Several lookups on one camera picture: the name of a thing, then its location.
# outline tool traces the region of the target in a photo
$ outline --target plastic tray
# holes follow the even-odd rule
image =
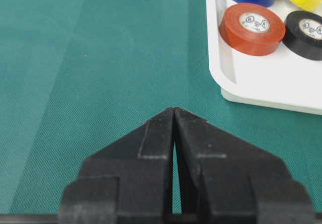
[[[233,0],[206,0],[209,68],[229,101],[322,115],[322,61],[305,59],[282,42],[267,56],[249,56],[232,49],[218,27]],[[300,10],[289,0],[269,7],[283,21]],[[321,8],[315,13],[321,15]]]

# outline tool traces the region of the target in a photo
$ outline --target red electrical tape roll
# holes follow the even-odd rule
[[[257,56],[274,52],[285,35],[285,25],[280,18],[255,4],[229,7],[219,30],[224,41],[232,48]]]

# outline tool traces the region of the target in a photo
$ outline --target black metal bar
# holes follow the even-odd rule
[[[0,224],[57,224],[57,215],[0,215]],[[195,214],[170,214],[166,217],[166,224],[199,223]],[[322,224],[322,213],[316,214],[314,224]]]
[[[0,224],[57,224],[57,215],[0,215]]]

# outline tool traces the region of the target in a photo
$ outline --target table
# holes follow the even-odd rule
[[[208,69],[205,0],[0,9],[0,213],[56,213],[85,157],[168,106],[280,156],[322,210],[322,117],[225,101]],[[176,168],[174,182],[179,212]]]

